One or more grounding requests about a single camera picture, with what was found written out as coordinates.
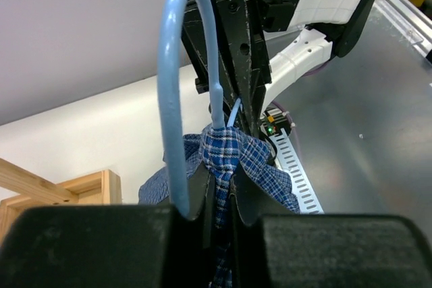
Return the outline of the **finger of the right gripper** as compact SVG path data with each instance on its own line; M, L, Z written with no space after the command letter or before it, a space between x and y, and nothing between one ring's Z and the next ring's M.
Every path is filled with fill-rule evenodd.
M211 3L217 32L219 81L224 98L235 99L236 89L232 83L234 67L223 20L236 12L236 1L211 0ZM188 0L183 19L182 42L196 72L195 86L199 94L210 90L207 45L202 20L197 2Z
M259 68L253 65L250 19L246 0L215 0L221 84L225 104L232 108L242 100L239 128L245 133L259 132L259 105L263 91Z

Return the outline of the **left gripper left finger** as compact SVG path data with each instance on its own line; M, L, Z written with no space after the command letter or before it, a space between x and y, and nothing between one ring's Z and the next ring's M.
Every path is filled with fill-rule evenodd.
M215 179L199 166L190 212L169 200L121 204L112 171L66 181L77 205L17 196L1 204L2 287L206 287Z

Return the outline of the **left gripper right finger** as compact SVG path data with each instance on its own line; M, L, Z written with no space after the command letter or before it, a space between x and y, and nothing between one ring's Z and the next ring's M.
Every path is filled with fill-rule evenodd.
M294 214L241 169L231 213L234 287L431 286L431 248L404 217Z

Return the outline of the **light blue wire hanger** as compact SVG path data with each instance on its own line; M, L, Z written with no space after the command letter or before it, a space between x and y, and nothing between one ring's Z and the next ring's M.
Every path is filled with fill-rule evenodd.
M157 97L168 173L169 199L185 219L192 219L186 175L182 113L180 108L180 37L188 0L165 0L157 53ZM223 116L223 90L219 82L217 33L211 0L195 0L203 20L209 64L211 127L227 126Z

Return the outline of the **blue checkered shirt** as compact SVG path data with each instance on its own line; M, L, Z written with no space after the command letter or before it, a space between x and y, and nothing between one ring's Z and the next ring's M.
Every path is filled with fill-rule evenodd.
M203 163L215 176L215 220L217 233L215 247L215 274L207 287L231 287L232 266L227 236L229 189L232 175L241 166L246 175L261 189L289 211L300 213L296 195L288 173L271 165L267 160L271 146L234 127L213 129L208 125L201 134L183 136L186 175L190 178Z

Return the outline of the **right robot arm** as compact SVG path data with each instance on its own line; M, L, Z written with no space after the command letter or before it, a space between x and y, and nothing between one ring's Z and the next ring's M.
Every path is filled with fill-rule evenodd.
M259 117L298 79L358 42L375 0L165 0L158 48L161 125L180 131L179 47L210 96L211 121L238 121L257 135Z

